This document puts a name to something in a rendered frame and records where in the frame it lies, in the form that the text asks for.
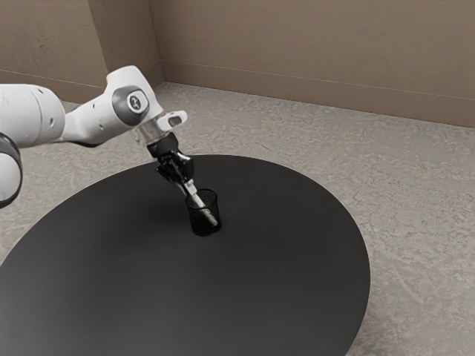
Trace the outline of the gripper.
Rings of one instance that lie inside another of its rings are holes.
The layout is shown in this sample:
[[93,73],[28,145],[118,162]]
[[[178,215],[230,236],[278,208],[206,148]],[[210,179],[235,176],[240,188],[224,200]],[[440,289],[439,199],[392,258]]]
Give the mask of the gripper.
[[169,133],[146,147],[157,161],[157,172],[170,183],[182,185],[194,176],[194,159],[179,153],[178,145],[177,137]]

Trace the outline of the white pen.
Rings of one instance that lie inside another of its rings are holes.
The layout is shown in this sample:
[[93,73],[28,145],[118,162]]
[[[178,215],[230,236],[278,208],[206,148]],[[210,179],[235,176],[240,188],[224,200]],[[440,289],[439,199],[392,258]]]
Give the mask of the white pen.
[[190,179],[184,183],[185,192],[187,193],[186,199],[192,203],[194,208],[197,208],[198,211],[207,219],[207,221],[213,226],[218,225],[217,219],[211,213],[211,211],[206,207],[206,204],[199,197],[197,193],[197,188],[194,185],[194,180]]

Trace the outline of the black mesh pen holder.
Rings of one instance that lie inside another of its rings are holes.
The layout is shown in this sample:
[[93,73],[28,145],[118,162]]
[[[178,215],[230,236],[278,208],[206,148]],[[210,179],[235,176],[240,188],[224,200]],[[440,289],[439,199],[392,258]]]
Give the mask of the black mesh pen holder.
[[217,193],[212,189],[208,188],[200,188],[197,190],[197,193],[202,199],[202,201],[204,201],[204,203],[206,204],[206,207],[211,211],[211,213],[218,221],[218,225],[216,227],[213,227],[207,221],[207,219],[198,211],[198,209],[193,207],[191,202],[189,202],[187,199],[185,200],[193,233],[197,236],[205,237],[219,231],[221,228],[221,218],[218,207]]

